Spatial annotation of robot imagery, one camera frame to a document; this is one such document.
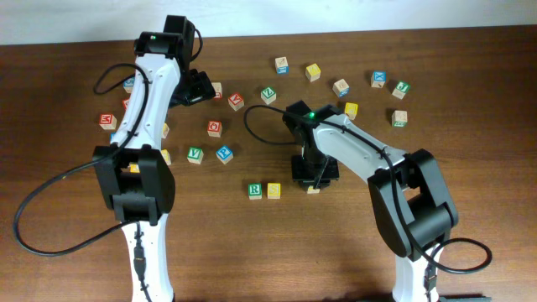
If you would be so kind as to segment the yellow S block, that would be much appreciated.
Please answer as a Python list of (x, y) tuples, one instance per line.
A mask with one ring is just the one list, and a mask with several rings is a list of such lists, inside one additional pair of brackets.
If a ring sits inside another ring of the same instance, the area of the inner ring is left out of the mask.
[(269, 199), (279, 199), (281, 197), (281, 184), (280, 183), (268, 183), (267, 196)]
[(316, 189), (313, 186), (309, 186), (307, 189), (308, 194), (319, 194), (320, 191), (321, 191), (320, 189)]

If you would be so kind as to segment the green R block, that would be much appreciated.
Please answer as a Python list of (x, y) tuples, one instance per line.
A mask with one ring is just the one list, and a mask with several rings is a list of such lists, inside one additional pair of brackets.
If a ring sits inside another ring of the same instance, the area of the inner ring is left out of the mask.
[(262, 185), (260, 183), (252, 183), (248, 185), (248, 198), (250, 200), (259, 200), (263, 198)]

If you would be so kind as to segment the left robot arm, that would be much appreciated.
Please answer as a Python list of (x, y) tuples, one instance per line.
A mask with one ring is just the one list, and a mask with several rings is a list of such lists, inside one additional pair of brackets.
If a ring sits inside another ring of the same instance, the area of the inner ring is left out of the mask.
[(212, 99), (205, 72), (190, 68), (195, 25), (167, 16), (161, 32), (134, 43), (133, 90), (125, 115), (107, 146), (97, 147), (95, 171), (107, 208), (126, 238), (134, 301), (172, 301), (165, 231), (175, 202), (175, 178), (161, 153), (167, 112)]

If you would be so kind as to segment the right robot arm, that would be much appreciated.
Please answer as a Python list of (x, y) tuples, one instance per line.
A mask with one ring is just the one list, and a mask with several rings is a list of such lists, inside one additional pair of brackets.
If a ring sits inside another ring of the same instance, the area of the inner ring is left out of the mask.
[(338, 108), (316, 111), (303, 101), (286, 107), (283, 122), (302, 152), (292, 177), (308, 190), (325, 189), (345, 165), (367, 183), (378, 232), (395, 255), (394, 301), (438, 301), (439, 257), (458, 213), (434, 156), (409, 154), (355, 126)]

